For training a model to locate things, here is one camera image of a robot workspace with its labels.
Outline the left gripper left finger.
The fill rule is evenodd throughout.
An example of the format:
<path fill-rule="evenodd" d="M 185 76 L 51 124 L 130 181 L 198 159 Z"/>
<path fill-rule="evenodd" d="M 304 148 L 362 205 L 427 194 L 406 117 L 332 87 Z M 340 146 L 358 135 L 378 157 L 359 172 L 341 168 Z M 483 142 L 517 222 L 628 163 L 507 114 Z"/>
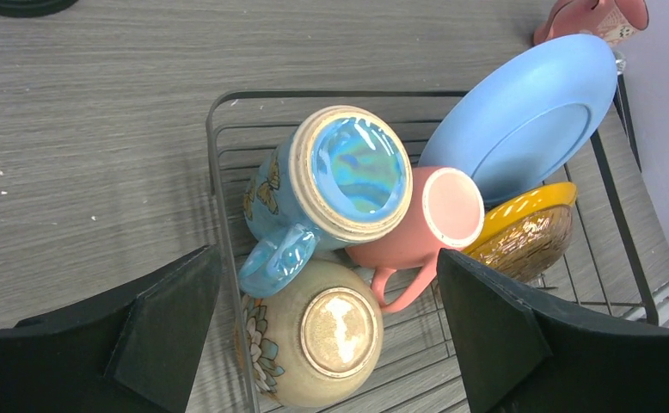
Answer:
<path fill-rule="evenodd" d="M 182 412 L 222 277 L 202 246 L 0 329 L 0 412 Z"/>

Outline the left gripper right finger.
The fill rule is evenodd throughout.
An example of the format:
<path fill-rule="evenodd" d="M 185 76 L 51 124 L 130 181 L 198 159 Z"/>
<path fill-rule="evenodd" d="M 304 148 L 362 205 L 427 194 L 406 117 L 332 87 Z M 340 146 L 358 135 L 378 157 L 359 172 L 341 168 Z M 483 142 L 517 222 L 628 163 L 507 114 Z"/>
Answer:
<path fill-rule="evenodd" d="M 669 412 L 669 329 L 559 299 L 455 250 L 439 279 L 473 412 Z"/>

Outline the plain pink mug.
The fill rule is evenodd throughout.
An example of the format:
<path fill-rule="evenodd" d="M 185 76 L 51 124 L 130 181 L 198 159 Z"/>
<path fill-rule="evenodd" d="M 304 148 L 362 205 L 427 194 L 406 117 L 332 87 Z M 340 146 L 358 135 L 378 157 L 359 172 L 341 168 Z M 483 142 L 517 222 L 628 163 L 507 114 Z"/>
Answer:
<path fill-rule="evenodd" d="M 353 262 L 374 270 L 371 290 L 381 311 L 401 311 L 417 299 L 437 273 L 442 249 L 463 250 L 481 234 L 485 208 L 475 182 L 451 167 L 413 169 L 413 193 L 402 221 L 384 237 L 346 248 Z M 420 271 L 391 302 L 384 296 L 398 270 Z"/>

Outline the pink patterned mug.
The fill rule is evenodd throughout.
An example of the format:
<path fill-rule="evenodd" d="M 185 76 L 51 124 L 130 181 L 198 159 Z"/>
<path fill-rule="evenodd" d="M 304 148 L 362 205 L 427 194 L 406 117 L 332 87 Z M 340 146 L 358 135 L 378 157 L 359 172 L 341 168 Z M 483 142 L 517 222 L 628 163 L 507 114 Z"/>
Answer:
<path fill-rule="evenodd" d="M 569 34 L 592 34 L 616 46 L 648 24 L 644 0 L 559 0 L 545 23 L 534 31 L 532 44 Z"/>

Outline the amber glass bowl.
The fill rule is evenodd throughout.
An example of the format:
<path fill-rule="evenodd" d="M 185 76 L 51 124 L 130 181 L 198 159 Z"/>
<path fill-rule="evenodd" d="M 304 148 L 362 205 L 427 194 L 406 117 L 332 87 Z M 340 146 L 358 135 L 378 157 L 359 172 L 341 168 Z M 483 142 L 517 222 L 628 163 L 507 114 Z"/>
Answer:
<path fill-rule="evenodd" d="M 573 235 L 573 208 L 534 212 L 476 246 L 468 256 L 520 282 L 529 282 L 557 262 Z"/>

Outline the yellow plate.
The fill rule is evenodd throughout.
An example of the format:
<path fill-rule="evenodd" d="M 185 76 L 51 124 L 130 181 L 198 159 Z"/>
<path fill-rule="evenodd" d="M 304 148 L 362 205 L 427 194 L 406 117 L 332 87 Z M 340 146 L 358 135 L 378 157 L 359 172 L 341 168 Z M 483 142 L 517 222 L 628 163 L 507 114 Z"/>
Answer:
<path fill-rule="evenodd" d="M 554 206 L 573 206 L 577 195 L 574 183 L 556 182 L 534 188 L 498 205 L 486 213 L 481 234 L 463 253 L 469 254 L 509 225 L 534 212 Z"/>

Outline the beige floral bowl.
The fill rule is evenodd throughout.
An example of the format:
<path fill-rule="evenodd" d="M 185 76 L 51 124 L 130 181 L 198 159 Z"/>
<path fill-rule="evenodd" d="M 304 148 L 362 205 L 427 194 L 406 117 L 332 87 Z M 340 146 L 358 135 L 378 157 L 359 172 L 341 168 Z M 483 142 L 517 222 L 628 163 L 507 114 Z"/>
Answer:
<path fill-rule="evenodd" d="M 356 392 L 382 353 L 378 302 L 350 268 L 310 260 L 267 298 L 241 298 L 234 329 L 240 367 L 262 395 L 290 407 L 321 408 Z"/>

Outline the light blue plate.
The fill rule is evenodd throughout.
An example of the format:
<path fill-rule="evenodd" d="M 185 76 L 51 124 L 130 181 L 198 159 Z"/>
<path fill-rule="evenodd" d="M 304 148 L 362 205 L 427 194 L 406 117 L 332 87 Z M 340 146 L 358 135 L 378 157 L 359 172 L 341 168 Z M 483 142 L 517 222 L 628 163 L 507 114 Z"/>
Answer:
<path fill-rule="evenodd" d="M 522 52 L 479 82 L 440 122 L 419 166 L 467 174 L 486 205 L 525 193 L 596 132 L 617 88 L 613 51 L 570 34 Z"/>

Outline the blue glazed mug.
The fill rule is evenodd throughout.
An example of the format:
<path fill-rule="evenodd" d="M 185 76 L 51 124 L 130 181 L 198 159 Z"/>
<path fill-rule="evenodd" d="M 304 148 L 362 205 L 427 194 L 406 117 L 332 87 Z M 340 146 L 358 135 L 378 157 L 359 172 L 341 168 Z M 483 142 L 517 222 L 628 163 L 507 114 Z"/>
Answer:
<path fill-rule="evenodd" d="M 369 243 L 408 210 L 413 172 L 393 129 L 350 105 L 308 116 L 251 176 L 243 216 L 257 244 L 237 274 L 249 296 L 272 296 L 317 251 Z"/>

